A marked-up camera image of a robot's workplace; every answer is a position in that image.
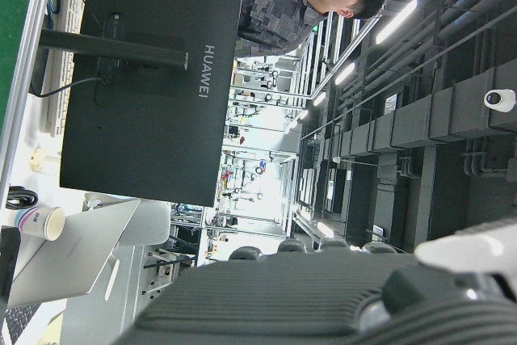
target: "monitor stand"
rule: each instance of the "monitor stand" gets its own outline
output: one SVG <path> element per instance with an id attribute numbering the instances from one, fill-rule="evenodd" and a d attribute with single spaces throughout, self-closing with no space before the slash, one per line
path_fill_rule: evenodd
<path id="1" fill-rule="evenodd" d="M 187 70 L 188 52 L 123 40 L 85 36 L 71 32 L 41 29 L 40 46 L 90 57 L 113 58 L 144 65 L 164 65 Z"/>

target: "keyboard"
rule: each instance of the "keyboard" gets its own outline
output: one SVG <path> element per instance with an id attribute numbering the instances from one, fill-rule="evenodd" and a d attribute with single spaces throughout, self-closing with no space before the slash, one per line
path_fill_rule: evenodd
<path id="1" fill-rule="evenodd" d="M 61 12 L 57 15 L 54 26 L 60 32 L 79 33 L 81 29 L 82 0 L 61 0 Z M 53 55 L 52 78 L 50 90 L 56 90 L 70 84 L 74 74 L 74 55 L 69 52 L 55 50 Z M 62 136 L 65 129 L 70 89 L 48 98 L 48 115 L 46 129 L 53 137 Z"/>
<path id="2" fill-rule="evenodd" d="M 19 336 L 27 327 L 40 304 L 15 307 L 6 311 L 6 324 L 11 336 L 11 342 L 18 341 Z"/>

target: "patterned shirt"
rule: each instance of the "patterned shirt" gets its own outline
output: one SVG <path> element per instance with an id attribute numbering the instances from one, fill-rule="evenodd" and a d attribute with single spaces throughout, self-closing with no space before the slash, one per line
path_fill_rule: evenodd
<path id="1" fill-rule="evenodd" d="M 325 18 L 307 0 L 242 0 L 235 57 L 288 53 Z"/>

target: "paper cup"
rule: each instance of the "paper cup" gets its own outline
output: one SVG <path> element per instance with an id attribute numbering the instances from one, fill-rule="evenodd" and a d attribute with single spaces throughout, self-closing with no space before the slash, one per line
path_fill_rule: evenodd
<path id="1" fill-rule="evenodd" d="M 38 208 L 19 210 L 15 226 L 22 234 L 54 241 L 65 227 L 65 212 L 62 208 Z"/>

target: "monitor back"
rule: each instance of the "monitor back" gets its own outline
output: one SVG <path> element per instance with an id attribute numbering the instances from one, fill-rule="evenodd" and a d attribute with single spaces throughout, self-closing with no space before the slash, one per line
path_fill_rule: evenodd
<path id="1" fill-rule="evenodd" d="M 241 0 L 86 0 L 81 33 L 188 51 L 188 68 L 121 62 L 110 86 L 73 87 L 61 186 L 212 206 Z M 74 81 L 98 75 L 76 55 Z"/>

